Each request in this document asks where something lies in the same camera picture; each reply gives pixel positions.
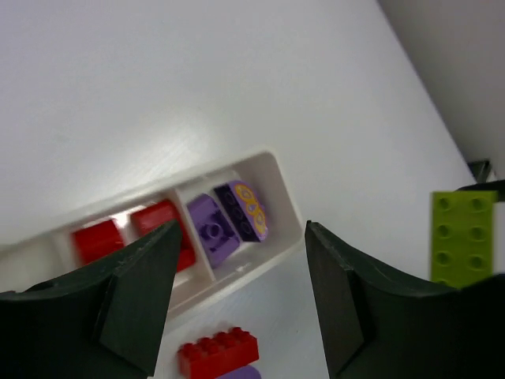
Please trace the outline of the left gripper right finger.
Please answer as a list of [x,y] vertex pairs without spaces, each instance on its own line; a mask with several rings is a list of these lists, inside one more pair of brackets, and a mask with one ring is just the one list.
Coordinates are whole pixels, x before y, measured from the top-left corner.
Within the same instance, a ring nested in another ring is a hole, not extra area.
[[432,283],[312,221],[305,245],[330,377],[503,377],[503,275],[463,289]]

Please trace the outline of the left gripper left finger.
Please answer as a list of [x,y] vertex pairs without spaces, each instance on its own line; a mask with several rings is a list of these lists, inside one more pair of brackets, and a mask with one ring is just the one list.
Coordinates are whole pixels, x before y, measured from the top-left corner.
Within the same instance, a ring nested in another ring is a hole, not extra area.
[[180,245],[170,221],[82,268],[3,292],[2,377],[153,376]]

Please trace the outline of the red half-round lego brick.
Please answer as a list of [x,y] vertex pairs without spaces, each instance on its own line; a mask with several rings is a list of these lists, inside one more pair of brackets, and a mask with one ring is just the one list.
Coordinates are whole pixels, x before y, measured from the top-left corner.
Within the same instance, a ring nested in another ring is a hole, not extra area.
[[97,261],[125,246],[123,237],[112,219],[76,230],[71,234],[71,239],[82,265]]

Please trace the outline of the white three-compartment tray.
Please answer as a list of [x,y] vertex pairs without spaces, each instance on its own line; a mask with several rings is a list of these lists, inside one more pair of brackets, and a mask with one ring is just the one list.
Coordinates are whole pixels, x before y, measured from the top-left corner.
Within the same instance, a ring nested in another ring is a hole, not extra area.
[[277,265],[303,227],[275,156],[176,174],[61,216],[1,248],[1,312],[82,321],[172,320]]

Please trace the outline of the red rectangular lego brick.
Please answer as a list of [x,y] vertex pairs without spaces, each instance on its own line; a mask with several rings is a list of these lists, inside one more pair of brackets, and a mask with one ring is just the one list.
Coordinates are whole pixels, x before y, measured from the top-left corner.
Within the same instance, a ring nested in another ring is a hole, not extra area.
[[184,378],[217,378],[259,360],[260,352],[255,336],[233,327],[182,344],[177,359],[179,373]]

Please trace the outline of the lime green lego plate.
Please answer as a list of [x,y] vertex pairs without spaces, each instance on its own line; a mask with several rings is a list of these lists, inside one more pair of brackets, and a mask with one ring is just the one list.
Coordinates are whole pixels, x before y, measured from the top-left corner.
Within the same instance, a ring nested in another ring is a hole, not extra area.
[[430,280],[464,288],[493,273],[495,191],[432,193]]

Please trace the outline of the light purple round lego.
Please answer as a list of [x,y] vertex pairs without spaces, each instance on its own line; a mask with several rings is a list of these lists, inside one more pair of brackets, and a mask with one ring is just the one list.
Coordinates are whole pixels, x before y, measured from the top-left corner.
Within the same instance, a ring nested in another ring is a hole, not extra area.
[[229,373],[219,376],[218,379],[261,379],[261,374],[254,366],[243,366]]

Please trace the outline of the purple curved lego brick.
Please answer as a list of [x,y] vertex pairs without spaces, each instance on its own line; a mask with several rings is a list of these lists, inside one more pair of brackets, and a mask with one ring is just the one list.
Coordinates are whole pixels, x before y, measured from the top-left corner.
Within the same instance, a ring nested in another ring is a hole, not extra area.
[[191,220],[212,268],[219,267],[240,245],[240,238],[214,198],[202,193],[187,204]]

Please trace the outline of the printed purple lego brick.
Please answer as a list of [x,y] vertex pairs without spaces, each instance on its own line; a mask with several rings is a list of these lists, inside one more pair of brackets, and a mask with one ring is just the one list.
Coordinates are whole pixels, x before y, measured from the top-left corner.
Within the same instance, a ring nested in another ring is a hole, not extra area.
[[262,242],[268,234],[266,212],[253,189],[233,180],[213,189],[244,242]]

